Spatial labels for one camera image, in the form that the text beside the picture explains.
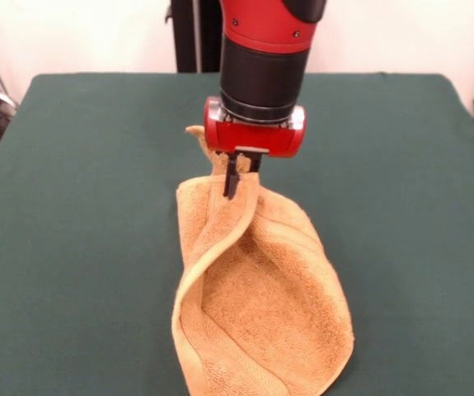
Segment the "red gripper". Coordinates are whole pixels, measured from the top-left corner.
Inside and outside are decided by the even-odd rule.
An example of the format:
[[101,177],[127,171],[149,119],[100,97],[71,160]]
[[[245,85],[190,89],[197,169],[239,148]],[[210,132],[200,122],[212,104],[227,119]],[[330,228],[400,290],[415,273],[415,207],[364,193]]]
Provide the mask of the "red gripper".
[[204,105],[204,138],[209,149],[228,153],[223,196],[232,200],[240,180],[239,153],[249,154],[249,172],[259,172],[261,153],[275,158],[294,157],[306,132],[307,117],[302,106],[280,124],[253,124],[231,116],[218,97],[208,97]]

